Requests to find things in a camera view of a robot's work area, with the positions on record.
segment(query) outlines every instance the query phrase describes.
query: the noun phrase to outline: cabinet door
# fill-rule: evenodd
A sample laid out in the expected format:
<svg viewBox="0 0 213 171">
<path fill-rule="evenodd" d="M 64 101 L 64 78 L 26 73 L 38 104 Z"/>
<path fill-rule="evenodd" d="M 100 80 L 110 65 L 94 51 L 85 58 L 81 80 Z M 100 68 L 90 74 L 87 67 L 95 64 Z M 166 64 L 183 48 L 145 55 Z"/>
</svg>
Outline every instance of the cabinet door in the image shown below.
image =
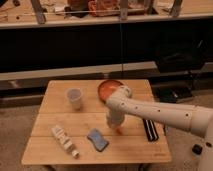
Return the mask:
<svg viewBox="0 0 213 171">
<path fill-rule="evenodd" d="M 121 63 L 119 25 L 0 30 L 0 72 Z"/>
</svg>

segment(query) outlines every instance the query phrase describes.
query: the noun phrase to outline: cable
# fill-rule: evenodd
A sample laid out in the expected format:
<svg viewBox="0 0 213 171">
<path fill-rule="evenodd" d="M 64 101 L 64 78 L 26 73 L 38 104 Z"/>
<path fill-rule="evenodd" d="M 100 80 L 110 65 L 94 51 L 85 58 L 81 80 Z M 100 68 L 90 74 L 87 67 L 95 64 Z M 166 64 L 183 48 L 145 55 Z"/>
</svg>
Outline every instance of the cable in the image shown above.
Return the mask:
<svg viewBox="0 0 213 171">
<path fill-rule="evenodd" d="M 124 77 L 124 48 L 123 48 L 123 29 L 122 29 L 122 23 L 121 18 L 119 22 L 119 28 L 120 28 L 120 47 L 121 47 L 121 78 Z"/>
</svg>

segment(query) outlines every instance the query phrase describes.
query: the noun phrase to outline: table leg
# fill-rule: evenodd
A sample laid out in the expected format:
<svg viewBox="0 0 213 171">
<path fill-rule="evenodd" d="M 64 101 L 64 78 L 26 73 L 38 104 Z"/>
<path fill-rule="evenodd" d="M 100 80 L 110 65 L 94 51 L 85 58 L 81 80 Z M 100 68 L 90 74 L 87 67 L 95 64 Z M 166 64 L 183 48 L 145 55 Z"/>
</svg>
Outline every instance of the table leg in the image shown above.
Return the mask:
<svg viewBox="0 0 213 171">
<path fill-rule="evenodd" d="M 56 171 L 56 169 L 54 167 L 52 167 L 51 165 L 43 165 L 48 171 Z"/>
<path fill-rule="evenodd" d="M 142 163 L 138 166 L 138 171 L 148 171 L 150 166 L 151 166 L 150 163 L 145 164 Z"/>
</svg>

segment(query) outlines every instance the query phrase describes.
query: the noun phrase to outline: black tool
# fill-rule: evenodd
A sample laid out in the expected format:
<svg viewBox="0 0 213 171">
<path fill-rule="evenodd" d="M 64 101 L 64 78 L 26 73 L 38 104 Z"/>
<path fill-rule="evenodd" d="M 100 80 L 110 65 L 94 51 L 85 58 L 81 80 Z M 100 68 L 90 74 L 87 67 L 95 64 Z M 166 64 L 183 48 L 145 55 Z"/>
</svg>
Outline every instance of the black tool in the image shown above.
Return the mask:
<svg viewBox="0 0 213 171">
<path fill-rule="evenodd" d="M 45 24 L 46 18 L 44 15 L 44 9 L 42 8 L 39 0 L 31 0 L 31 4 L 36 14 L 38 24 Z"/>
<path fill-rule="evenodd" d="M 148 141 L 157 141 L 159 136 L 155 124 L 151 120 L 143 119 L 144 128 Z"/>
</svg>

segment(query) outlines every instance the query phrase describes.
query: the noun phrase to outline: basket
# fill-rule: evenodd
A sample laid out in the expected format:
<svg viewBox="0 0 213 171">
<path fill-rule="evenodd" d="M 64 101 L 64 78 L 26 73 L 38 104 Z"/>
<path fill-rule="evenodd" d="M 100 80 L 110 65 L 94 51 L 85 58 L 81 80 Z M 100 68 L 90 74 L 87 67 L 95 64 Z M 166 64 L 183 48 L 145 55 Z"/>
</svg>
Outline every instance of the basket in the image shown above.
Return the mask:
<svg viewBox="0 0 213 171">
<path fill-rule="evenodd" d="M 88 7 L 93 16 L 117 15 L 119 12 L 118 0 L 89 1 Z"/>
</svg>

